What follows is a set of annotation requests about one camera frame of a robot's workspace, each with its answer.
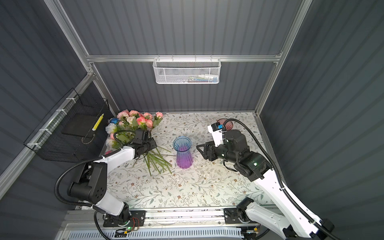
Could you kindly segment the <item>blue purple glass vase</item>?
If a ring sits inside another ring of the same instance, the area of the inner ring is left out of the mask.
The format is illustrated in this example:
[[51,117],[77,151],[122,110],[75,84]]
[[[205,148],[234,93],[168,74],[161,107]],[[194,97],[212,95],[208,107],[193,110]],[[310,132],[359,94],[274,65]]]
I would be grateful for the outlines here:
[[192,141],[188,137],[178,137],[173,142],[173,148],[177,152],[177,165],[179,168],[188,169],[193,165],[193,156],[190,152]]

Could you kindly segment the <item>red glass vase with ribbon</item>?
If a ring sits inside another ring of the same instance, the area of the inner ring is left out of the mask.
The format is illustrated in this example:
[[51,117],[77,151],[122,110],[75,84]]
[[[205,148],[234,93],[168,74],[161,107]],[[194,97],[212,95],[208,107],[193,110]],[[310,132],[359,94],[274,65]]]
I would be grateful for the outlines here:
[[224,123],[226,123],[224,126],[225,126],[226,130],[228,130],[228,131],[229,131],[229,130],[232,130],[233,127],[234,127],[234,124],[233,124],[232,121],[228,121],[228,122],[227,122],[227,119],[224,119],[224,118],[217,120],[217,123],[220,123],[221,125],[223,125]]

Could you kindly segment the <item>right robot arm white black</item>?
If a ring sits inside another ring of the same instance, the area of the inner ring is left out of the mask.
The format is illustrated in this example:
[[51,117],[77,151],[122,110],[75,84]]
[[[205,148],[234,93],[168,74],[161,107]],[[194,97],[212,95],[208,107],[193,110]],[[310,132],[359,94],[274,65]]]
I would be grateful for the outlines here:
[[213,141],[197,146],[205,160],[222,159],[234,164],[235,170],[261,189],[278,207],[276,214],[245,198],[237,205],[242,222],[257,222],[284,240],[325,240],[334,229],[307,208],[290,189],[278,179],[272,164],[261,154],[252,152],[247,139],[239,130],[213,131]]

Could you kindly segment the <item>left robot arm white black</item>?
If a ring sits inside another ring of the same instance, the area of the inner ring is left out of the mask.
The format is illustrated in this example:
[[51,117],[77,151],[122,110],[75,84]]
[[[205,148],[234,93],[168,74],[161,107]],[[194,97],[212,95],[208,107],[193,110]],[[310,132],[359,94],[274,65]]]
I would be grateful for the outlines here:
[[68,187],[68,196],[91,204],[93,209],[105,214],[115,225],[125,227],[133,224],[129,206],[108,192],[107,176],[123,163],[138,159],[156,147],[149,131],[136,130],[127,145],[77,167],[75,178]]

